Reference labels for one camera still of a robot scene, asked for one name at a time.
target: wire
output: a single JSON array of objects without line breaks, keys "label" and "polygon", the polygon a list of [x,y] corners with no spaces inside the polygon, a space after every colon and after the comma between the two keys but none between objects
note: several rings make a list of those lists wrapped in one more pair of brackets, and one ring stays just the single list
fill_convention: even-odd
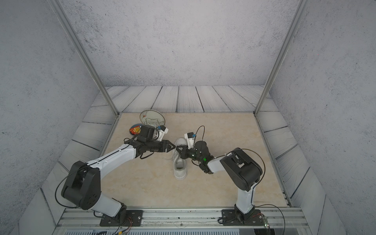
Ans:
[{"label": "wire", "polygon": [[193,162],[193,159],[191,159],[191,161],[192,161],[193,165],[196,165],[196,166],[199,167],[199,165],[197,165],[196,163]]},{"label": "wire", "polygon": [[154,153],[154,152],[152,152],[151,154],[147,155],[147,156],[146,156],[146,157],[144,157],[144,158],[142,157],[142,155],[143,155],[144,153],[142,153],[142,154],[141,154],[141,156],[140,156],[140,159],[145,159],[145,158],[148,158],[148,157],[150,157],[151,155],[153,155],[153,153]]},{"label": "wire", "polygon": [[152,139],[152,140],[156,140],[156,139],[159,138],[159,130],[158,130],[158,128],[156,128],[156,130],[157,130],[158,136],[157,136],[157,138],[154,138],[154,139]]},{"label": "wire", "polygon": [[276,208],[279,210],[279,212],[281,212],[282,217],[283,217],[283,233],[282,233],[282,235],[284,235],[284,234],[285,234],[285,229],[286,229],[286,221],[285,221],[285,217],[283,216],[283,213],[282,213],[282,211],[279,209],[279,207],[278,207],[278,206],[275,206],[275,205],[273,205],[273,204],[263,204],[263,205],[260,205],[260,206],[274,206],[274,207],[276,207]]},{"label": "wire", "polygon": [[224,223],[232,222],[232,221],[234,221],[235,219],[236,219],[236,217],[232,218],[231,220],[223,221],[223,217],[219,217],[219,218],[217,219],[217,222],[218,222],[218,224],[224,224]]},{"label": "wire", "polygon": [[259,156],[259,158],[261,159],[262,163],[264,164],[264,174],[262,175],[261,179],[259,180],[259,182],[256,183],[256,185],[254,187],[256,187],[260,182],[261,180],[264,178],[265,176],[265,173],[266,173],[266,167],[265,167],[265,162],[264,160],[261,158],[260,154],[258,154],[257,152],[253,151],[253,150],[250,150],[250,149],[241,149],[241,150],[248,150],[248,151],[251,151],[251,152],[254,152],[257,156]]},{"label": "wire", "polygon": [[[127,233],[130,231],[130,229],[132,228],[132,220],[131,220],[131,218],[128,217],[127,219],[129,220],[130,225],[128,226],[127,229],[120,231],[120,232],[121,232],[121,233],[119,232],[120,234],[123,234],[123,233],[127,234]],[[111,235],[115,235],[115,234],[117,233],[117,231],[119,231],[119,229],[120,229],[120,225],[119,225],[118,229],[117,229],[113,234],[111,234]]]},{"label": "wire", "polygon": [[96,211],[93,210],[93,215],[94,215],[95,217],[97,217],[97,218],[103,218],[102,216],[96,216],[96,215],[95,215],[95,212],[96,212]]},{"label": "wire", "polygon": [[204,127],[204,133],[202,134],[202,141],[204,141],[205,126],[202,125],[202,126],[200,126],[200,127],[197,129],[197,131],[196,131],[196,134],[195,134],[195,137],[194,137],[194,140],[193,140],[193,146],[194,146],[194,143],[196,142],[197,132],[199,131],[199,129],[200,129],[201,127]]},{"label": "wire", "polygon": [[[129,145],[130,145],[130,144],[128,144],[126,147],[122,148],[121,150],[128,148]],[[87,166],[91,166],[91,165],[94,165],[95,163],[98,163],[98,162],[100,162],[100,161],[103,161],[104,159],[108,158],[109,156],[111,156],[111,155],[113,155],[113,154],[115,154],[115,153],[117,153],[117,152],[119,152],[119,150],[116,151],[116,152],[113,152],[112,154],[110,154],[110,155],[108,155],[108,156],[106,156],[106,157],[104,157],[104,158],[102,158],[102,159],[100,159],[100,160],[98,160],[98,161],[96,161],[96,162],[90,164],[90,165],[87,165]],[[74,173],[76,173],[76,172],[79,171],[79,170],[82,170],[82,169],[80,168],[80,169],[78,169],[78,170],[76,170],[76,171],[70,173],[69,175],[67,175],[64,179],[62,179],[62,180],[60,181],[60,183],[59,183],[58,186],[56,187],[56,190],[55,190],[55,200],[56,200],[56,202],[57,202],[59,205],[64,206],[64,207],[66,207],[66,208],[78,208],[78,206],[73,207],[73,206],[65,206],[65,205],[61,204],[61,203],[58,201],[58,198],[57,198],[56,194],[57,194],[57,192],[58,192],[58,188],[59,188],[59,186],[61,185],[61,183],[62,183],[66,178],[68,178],[69,176],[73,175]]]},{"label": "wire", "polygon": [[78,169],[78,170],[76,170],[76,171],[70,173],[70,174],[67,175],[66,177],[64,177],[64,179],[62,179],[62,180],[60,181],[60,183],[58,184],[58,186],[56,187],[56,190],[55,190],[55,200],[56,200],[56,202],[57,202],[59,205],[64,206],[64,207],[66,207],[66,208],[78,208],[78,206],[65,206],[65,205],[61,204],[61,203],[58,201],[58,198],[57,198],[57,196],[56,196],[56,193],[58,192],[58,188],[59,188],[59,186],[61,185],[61,183],[62,183],[66,178],[68,178],[69,176],[73,175],[74,173],[76,173],[76,172],[79,171],[79,170],[82,170],[82,169]]}]

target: gray textured wall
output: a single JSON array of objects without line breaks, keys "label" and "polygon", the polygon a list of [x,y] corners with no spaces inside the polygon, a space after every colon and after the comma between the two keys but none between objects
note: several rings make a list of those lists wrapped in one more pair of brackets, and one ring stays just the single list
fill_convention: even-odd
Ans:
[{"label": "gray textured wall", "polygon": [[259,85],[299,0],[61,0],[106,86]]},{"label": "gray textured wall", "polygon": [[44,182],[98,89],[45,0],[0,2],[0,233]]},{"label": "gray textured wall", "polygon": [[375,0],[311,0],[271,90],[349,234],[376,231],[375,22]]}]

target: black mounting plate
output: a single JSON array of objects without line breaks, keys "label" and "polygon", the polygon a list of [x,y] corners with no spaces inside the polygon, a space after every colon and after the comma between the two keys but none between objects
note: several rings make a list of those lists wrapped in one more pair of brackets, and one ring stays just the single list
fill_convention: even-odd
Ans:
[{"label": "black mounting plate", "polygon": [[240,223],[235,216],[235,210],[222,210],[222,218],[223,218],[223,225],[224,226],[264,226],[264,221],[262,217],[260,216],[255,216],[252,217],[253,215],[257,215],[258,213],[261,213],[260,210],[254,210],[252,215],[249,217],[248,220],[244,222],[244,224]]},{"label": "black mounting plate", "polygon": [[[142,220],[142,210],[126,210],[125,218],[130,217],[132,219],[132,227],[139,227],[141,225]],[[125,220],[122,224],[119,224],[119,221],[116,221],[114,218],[103,214],[103,218],[101,219],[99,226],[101,227],[109,227],[109,226],[122,226],[128,227],[130,226],[130,222],[128,219]]]}]

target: shoe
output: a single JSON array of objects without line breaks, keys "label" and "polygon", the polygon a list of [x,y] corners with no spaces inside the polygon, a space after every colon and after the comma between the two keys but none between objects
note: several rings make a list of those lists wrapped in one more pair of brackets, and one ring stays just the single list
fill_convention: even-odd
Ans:
[{"label": "shoe", "polygon": [[[188,145],[187,140],[179,138],[175,142],[175,146]],[[174,176],[176,179],[184,179],[187,176],[187,162],[180,158],[180,154],[176,149],[172,150],[172,161],[174,162]]]}]

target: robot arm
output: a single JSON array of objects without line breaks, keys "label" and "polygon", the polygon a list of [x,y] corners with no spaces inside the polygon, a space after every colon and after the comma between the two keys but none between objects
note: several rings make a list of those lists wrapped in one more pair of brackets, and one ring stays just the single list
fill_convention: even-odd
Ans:
[{"label": "robot arm", "polygon": [[197,141],[194,144],[192,143],[194,139],[192,134],[191,132],[184,135],[188,145],[176,147],[180,157],[199,161],[199,167],[207,174],[226,170],[238,187],[235,215],[237,221],[244,224],[256,211],[253,195],[262,175],[261,167],[240,148],[235,148],[224,156],[214,158],[209,153],[206,142]]},{"label": "robot arm", "polygon": [[84,210],[92,209],[114,217],[122,224],[127,220],[126,206],[102,194],[100,180],[121,164],[138,156],[141,158],[146,151],[169,152],[174,149],[175,145],[170,141],[162,140],[167,131],[164,126],[159,129],[142,126],[139,135],[125,141],[116,150],[89,162],[74,163],[61,195]]}]

